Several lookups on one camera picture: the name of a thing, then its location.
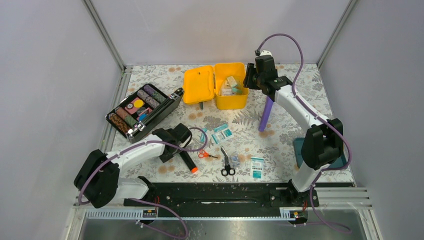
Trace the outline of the boxed bandage pack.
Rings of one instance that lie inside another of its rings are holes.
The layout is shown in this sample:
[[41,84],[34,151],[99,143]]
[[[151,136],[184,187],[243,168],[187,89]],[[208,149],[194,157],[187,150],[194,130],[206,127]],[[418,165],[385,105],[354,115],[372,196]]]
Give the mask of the boxed bandage pack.
[[238,81],[233,76],[228,76],[226,81],[231,88],[237,88],[239,85]]

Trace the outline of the white blue medicine packet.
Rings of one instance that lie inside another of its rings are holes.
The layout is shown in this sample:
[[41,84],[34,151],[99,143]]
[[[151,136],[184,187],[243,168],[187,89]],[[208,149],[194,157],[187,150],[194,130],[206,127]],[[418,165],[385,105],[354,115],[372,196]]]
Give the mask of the white blue medicine packet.
[[221,88],[220,89],[221,96],[233,96],[233,90],[231,88]]

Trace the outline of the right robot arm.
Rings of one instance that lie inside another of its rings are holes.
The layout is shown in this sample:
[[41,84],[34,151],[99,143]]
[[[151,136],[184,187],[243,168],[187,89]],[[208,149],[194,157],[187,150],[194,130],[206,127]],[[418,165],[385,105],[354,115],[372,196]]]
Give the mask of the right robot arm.
[[326,118],[297,94],[294,83],[278,75],[269,53],[260,54],[254,63],[248,63],[243,85],[262,91],[268,104],[276,103],[284,108],[305,132],[301,149],[303,163],[283,194],[291,205],[299,206],[307,199],[319,173],[343,154],[343,124],[337,118]]

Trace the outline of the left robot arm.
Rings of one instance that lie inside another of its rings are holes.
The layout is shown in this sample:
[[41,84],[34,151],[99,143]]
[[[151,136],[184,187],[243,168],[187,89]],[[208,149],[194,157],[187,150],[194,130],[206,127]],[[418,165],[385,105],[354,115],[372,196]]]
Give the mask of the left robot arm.
[[91,204],[102,208],[109,202],[136,198],[148,206],[155,200],[155,192],[142,177],[127,178],[127,170],[143,161],[159,158],[169,160],[182,150],[192,133],[180,123],[174,128],[158,128],[142,140],[117,151],[107,153],[93,150],[77,173],[73,184],[78,189],[79,205]]

